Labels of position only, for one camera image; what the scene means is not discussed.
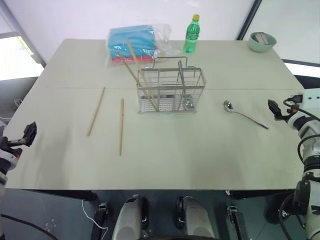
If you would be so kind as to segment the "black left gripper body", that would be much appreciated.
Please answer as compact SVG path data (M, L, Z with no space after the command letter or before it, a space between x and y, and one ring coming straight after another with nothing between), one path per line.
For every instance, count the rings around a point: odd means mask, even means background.
M17 140L8 140L6 136L0 137L0 149L14 155L15 157L19 157L23 150L21 148L13 148L22 146L26 143L24 138L17 139Z

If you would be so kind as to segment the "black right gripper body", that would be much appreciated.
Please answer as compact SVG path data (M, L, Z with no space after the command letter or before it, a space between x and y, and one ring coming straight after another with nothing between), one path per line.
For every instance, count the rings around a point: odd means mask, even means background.
M277 117L275 121L285 121L287 123L289 119L295 114L295 110L292 108L287 108L286 112L287 114L282 114L282 117Z

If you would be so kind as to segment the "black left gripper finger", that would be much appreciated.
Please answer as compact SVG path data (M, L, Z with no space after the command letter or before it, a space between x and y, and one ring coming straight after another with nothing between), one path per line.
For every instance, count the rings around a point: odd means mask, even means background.
M31 145L31 135L32 135L32 124L28 124L24 129L23 135L23 142L24 145L30 146Z
M37 135L37 124L34 121L33 123L30 124L29 128L29 140L28 140L28 146L30 147Z

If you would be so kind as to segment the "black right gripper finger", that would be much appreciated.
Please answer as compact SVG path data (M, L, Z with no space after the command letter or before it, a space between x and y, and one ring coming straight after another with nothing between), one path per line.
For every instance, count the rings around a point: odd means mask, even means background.
M270 111L273 113L274 117L282 117L281 109L274 100L270 100Z
M277 104L274 100L272 100L272 99L269 99L269 100L267 101L267 104L268 104L269 110L270 110L270 111L272 112L272 114L273 114L274 119L276 120L277 117L278 117L278 104Z

